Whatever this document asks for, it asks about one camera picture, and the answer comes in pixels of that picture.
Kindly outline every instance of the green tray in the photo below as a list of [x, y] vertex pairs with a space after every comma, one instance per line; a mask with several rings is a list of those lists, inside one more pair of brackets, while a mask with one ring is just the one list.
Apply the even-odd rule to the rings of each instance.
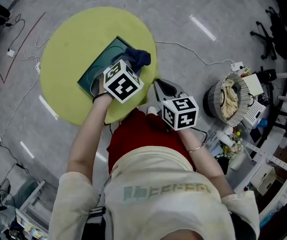
[[88, 67], [88, 69], [83, 73], [81, 78], [78, 80], [78, 84], [92, 97], [90, 87], [94, 79], [95, 74], [102, 68], [107, 68], [111, 65], [111, 60], [113, 57], [124, 52], [127, 47], [133, 48], [120, 36], [117, 36], [103, 52], [94, 60], [94, 62]]

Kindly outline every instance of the bracelet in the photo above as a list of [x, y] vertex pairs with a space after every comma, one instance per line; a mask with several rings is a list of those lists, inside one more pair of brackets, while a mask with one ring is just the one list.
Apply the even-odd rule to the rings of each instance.
[[99, 98], [100, 96], [103, 96], [103, 95], [110, 95], [111, 97], [113, 97], [109, 92], [107, 92], [107, 91], [104, 91], [103, 93], [100, 93], [100, 94], [98, 94], [98, 95], [96, 95], [95, 97], [93, 97], [92, 98], [92, 104], [94, 104], [94, 102], [95, 102], [95, 100], [97, 99], [97, 98]]
[[204, 145], [204, 143], [202, 142], [199, 147], [196, 147], [195, 149], [192, 149], [192, 150], [188, 151], [188, 153], [190, 154], [190, 153], [192, 153], [192, 152], [194, 152], [194, 151], [200, 149], [203, 145]]

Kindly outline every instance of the dark blue cloth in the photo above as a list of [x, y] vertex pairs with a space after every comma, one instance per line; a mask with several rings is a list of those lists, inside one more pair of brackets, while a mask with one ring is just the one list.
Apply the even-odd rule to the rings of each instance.
[[111, 63], [114, 63], [121, 56], [124, 57], [122, 58], [123, 60], [127, 59], [130, 62], [131, 69], [135, 73], [137, 73], [137, 71], [139, 71], [142, 66], [148, 66], [152, 62], [149, 52], [127, 47], [125, 52], [113, 57]]

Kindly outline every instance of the laundry basket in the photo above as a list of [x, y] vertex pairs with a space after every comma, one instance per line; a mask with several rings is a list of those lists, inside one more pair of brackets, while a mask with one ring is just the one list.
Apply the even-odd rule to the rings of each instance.
[[[221, 93], [223, 91], [223, 84], [226, 79], [230, 79], [240, 85], [238, 95], [238, 109], [230, 117], [225, 118], [222, 109]], [[223, 80], [219, 80], [214, 84], [203, 96], [203, 109], [205, 113], [213, 118], [218, 118], [231, 127], [236, 127], [244, 118], [249, 109], [249, 102], [251, 94], [245, 81], [237, 74], [230, 73]]]

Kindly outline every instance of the table top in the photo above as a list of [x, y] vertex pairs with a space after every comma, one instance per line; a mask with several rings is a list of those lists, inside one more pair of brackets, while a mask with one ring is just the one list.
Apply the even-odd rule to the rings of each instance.
[[148, 28], [133, 14], [114, 7], [81, 11], [65, 21], [51, 36], [41, 60], [41, 89], [47, 103], [62, 118], [81, 125], [92, 107], [92, 97], [78, 80], [117, 37], [151, 55], [151, 64], [142, 67], [144, 87], [124, 104], [113, 100], [106, 124], [125, 118], [146, 100], [150, 85], [158, 75], [157, 52]]

